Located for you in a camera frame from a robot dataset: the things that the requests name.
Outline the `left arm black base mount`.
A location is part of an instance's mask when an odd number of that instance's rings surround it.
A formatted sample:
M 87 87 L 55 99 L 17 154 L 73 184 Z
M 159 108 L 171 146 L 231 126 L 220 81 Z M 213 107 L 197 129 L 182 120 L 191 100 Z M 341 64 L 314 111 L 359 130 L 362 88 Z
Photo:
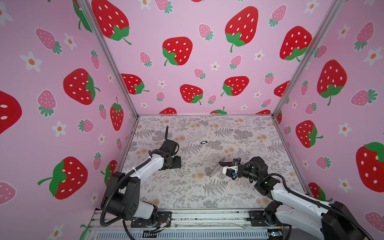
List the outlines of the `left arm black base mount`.
M 171 226 L 172 212 L 160 211 L 150 219 L 137 218 L 131 222 L 131 228 L 167 228 Z

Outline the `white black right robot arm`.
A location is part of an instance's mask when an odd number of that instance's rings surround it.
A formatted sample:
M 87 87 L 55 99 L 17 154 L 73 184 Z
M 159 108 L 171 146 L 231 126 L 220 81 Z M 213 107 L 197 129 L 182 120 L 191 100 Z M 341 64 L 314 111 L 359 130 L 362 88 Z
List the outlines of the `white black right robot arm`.
M 241 159 L 220 161 L 222 173 L 232 180 L 245 178 L 255 189 L 271 199 L 265 208 L 265 222 L 290 225 L 320 240 L 370 240 L 372 237 L 356 221 L 349 209 L 340 202 L 329 203 L 290 189 L 280 174 L 269 173 L 260 157 L 242 164 Z

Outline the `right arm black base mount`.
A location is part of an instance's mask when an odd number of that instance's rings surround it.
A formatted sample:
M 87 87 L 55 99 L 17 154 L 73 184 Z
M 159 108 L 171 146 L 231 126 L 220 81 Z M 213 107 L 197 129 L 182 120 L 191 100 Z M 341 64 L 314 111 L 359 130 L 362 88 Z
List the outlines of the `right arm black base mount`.
M 288 224 L 281 223 L 275 214 L 265 213 L 264 210 L 249 211 L 247 221 L 253 227 L 288 227 Z

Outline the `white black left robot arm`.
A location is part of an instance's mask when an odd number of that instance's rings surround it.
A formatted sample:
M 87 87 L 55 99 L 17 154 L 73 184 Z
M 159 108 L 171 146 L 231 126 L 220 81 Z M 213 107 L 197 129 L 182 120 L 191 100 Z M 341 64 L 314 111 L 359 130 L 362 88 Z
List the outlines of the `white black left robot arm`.
M 141 184 L 157 171 L 181 168 L 181 157 L 176 155 L 178 150 L 178 143 L 165 140 L 159 149 L 149 151 L 149 158 L 138 167 L 127 173 L 113 173 L 101 203 L 101 226 L 136 219 L 144 221 L 145 225 L 155 225 L 158 208 L 140 201 Z

